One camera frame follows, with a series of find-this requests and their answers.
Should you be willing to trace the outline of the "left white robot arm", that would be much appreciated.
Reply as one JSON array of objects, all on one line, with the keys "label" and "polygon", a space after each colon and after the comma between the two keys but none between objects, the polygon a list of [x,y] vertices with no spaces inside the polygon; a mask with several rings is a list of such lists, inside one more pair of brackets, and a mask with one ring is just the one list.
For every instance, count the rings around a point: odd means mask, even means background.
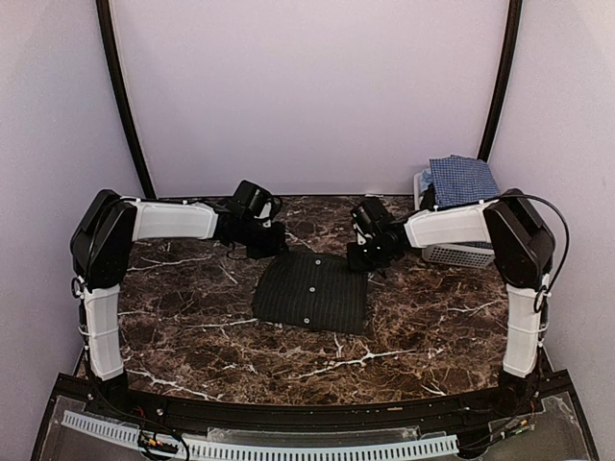
[{"label": "left white robot arm", "polygon": [[276,217],[283,200],[242,181],[233,196],[209,205],[198,199],[144,200],[110,189],[97,193],[74,231],[69,249],[74,297],[85,315],[83,336],[93,374],[102,381],[124,373],[119,345],[118,299],[135,242],[188,238],[214,240],[247,257],[287,251],[285,226]]}]

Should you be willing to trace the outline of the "black pinstriped long sleeve shirt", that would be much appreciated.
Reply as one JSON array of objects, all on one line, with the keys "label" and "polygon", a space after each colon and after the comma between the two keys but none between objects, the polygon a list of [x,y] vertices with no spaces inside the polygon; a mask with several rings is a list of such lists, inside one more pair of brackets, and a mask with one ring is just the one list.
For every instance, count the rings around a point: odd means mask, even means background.
[{"label": "black pinstriped long sleeve shirt", "polygon": [[337,255],[292,252],[275,257],[258,280],[252,310],[270,322],[361,335],[368,278]]}]

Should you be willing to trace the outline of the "white perforated plastic basket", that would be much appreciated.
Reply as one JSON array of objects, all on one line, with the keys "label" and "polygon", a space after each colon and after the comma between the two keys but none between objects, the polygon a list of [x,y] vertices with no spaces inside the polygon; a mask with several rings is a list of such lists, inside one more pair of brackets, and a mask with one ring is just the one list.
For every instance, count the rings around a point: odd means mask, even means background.
[{"label": "white perforated plastic basket", "polygon": [[[417,173],[413,178],[414,208],[416,210],[427,209],[434,200],[434,194],[428,185],[422,189],[422,173]],[[421,250],[421,257],[430,263],[454,265],[474,269],[483,269],[491,264],[495,255],[490,247],[478,243],[453,243],[430,245]]]}]

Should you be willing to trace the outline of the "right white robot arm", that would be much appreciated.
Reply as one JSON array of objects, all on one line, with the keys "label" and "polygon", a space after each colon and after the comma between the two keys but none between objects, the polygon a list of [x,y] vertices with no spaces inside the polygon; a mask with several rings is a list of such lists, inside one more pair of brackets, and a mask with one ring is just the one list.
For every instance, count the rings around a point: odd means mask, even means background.
[{"label": "right white robot arm", "polygon": [[397,218],[379,198],[368,197],[351,211],[356,239],[347,246],[349,267],[354,272],[375,272],[415,249],[490,245],[507,293],[503,370],[525,378],[538,361],[548,323],[548,298],[560,272],[553,266],[554,234],[534,207],[538,200],[509,189],[490,200],[433,206]]}]

